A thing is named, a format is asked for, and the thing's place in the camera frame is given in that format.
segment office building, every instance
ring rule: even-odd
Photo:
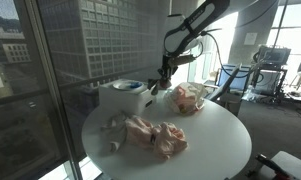
[[[40,1],[59,78],[66,82],[149,67],[158,62],[157,2]]]
[[[30,62],[23,33],[10,29],[9,32],[0,27],[0,63]]]
[[[27,44],[2,44],[8,63],[30,62]]]

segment crumpled cloth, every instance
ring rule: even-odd
[[[153,126],[138,116],[129,118],[123,113],[109,119],[101,131],[109,141],[110,152],[117,151],[127,141],[143,149],[153,149],[158,157],[169,159],[188,147],[184,132],[174,124],[163,122]]]
[[[101,127],[102,134],[109,141],[110,152],[117,151],[126,140],[126,119],[127,116],[120,113],[110,118],[107,123]]]
[[[202,84],[183,82],[165,94],[168,106],[179,114],[194,114],[203,105],[203,97],[208,93]]]
[[[127,141],[141,148],[153,149],[160,158],[169,159],[174,153],[188,147],[182,129],[177,129],[172,123],[163,122],[160,125],[152,124],[138,116],[126,121]]]

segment white table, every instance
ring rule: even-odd
[[[156,104],[142,117],[153,125],[163,121],[183,129],[189,147],[163,161],[153,152],[124,144],[110,154],[100,137],[100,125],[116,111],[102,106],[87,118],[82,130],[84,149],[94,164],[113,179],[223,180],[239,173],[251,155],[251,139],[240,120],[221,106],[205,100],[200,112],[182,117],[172,112],[158,95]]]

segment machine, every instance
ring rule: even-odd
[[[181,14],[169,15],[169,18],[182,19],[180,25],[172,24],[164,37],[164,53],[162,67],[158,69],[160,79],[149,79],[148,89],[152,94],[158,93],[158,85],[166,89],[171,86],[171,76],[177,71],[178,66],[195,60],[193,55],[180,56],[184,51],[199,44],[197,39],[207,32],[203,31],[216,20],[240,11],[258,0],[206,0],[188,18]]]

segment metal stand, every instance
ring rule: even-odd
[[[279,80],[279,83],[276,86],[276,88],[275,88],[275,90],[274,90],[274,92],[272,94],[262,93],[261,92],[261,95],[272,96],[272,97],[274,97],[274,99],[275,99],[276,102],[280,103],[281,102],[281,99],[280,99],[280,90],[282,88],[282,85],[283,85],[283,82],[284,82],[284,80],[286,78],[288,70],[287,69],[283,69],[281,65],[280,66],[279,65],[263,65],[263,66],[259,67],[254,72],[254,75],[253,75],[253,78],[252,78],[252,82],[251,82],[251,84],[252,84],[253,87],[256,87],[257,82],[258,82],[258,78],[259,78],[259,75],[260,75],[260,72],[263,71],[263,70],[282,73],[282,76],[281,76],[281,78]]]

